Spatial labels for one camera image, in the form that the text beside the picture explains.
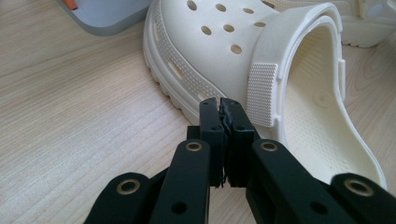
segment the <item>clog opening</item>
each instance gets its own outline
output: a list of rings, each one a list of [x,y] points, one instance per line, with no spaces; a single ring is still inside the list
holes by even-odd
[[[289,150],[311,175],[328,183],[345,172],[376,177],[348,123],[338,90],[336,48],[326,25],[306,35],[290,68],[284,104]]]

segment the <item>light wood surface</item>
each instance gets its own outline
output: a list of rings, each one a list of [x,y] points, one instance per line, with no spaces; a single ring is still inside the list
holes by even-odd
[[[151,78],[144,23],[89,35],[53,0],[0,2],[1,223],[82,223],[115,176],[167,167],[189,123]],[[396,35],[344,47],[346,108],[396,195]],[[242,189],[210,223],[254,223]]]

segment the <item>metal grommet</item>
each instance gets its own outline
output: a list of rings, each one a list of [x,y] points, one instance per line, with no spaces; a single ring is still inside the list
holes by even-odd
[[[191,142],[186,145],[188,151],[199,151],[202,149],[202,145],[197,142]]]
[[[260,147],[266,151],[277,151],[277,145],[270,142],[262,142]]]
[[[357,179],[346,179],[344,185],[347,189],[360,196],[371,197],[374,195],[374,191],[370,186]]]
[[[117,185],[117,192],[122,195],[135,193],[140,188],[140,182],[136,179],[127,179]]]

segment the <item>gray object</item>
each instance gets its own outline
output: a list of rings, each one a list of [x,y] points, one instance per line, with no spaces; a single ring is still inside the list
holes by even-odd
[[[79,26],[92,35],[114,35],[146,18],[151,0],[76,0],[70,10],[56,0]]]

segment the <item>shoe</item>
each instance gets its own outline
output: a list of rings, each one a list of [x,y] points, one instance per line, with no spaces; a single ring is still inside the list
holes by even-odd
[[[260,0],[154,0],[144,53],[192,124],[202,100],[231,98],[262,138],[284,144],[315,178],[350,172],[385,188],[343,105],[341,31],[330,3],[279,13]]]
[[[263,0],[283,11],[291,7],[312,6],[324,2],[335,4],[341,14],[345,45],[372,47],[396,31],[396,0]]]

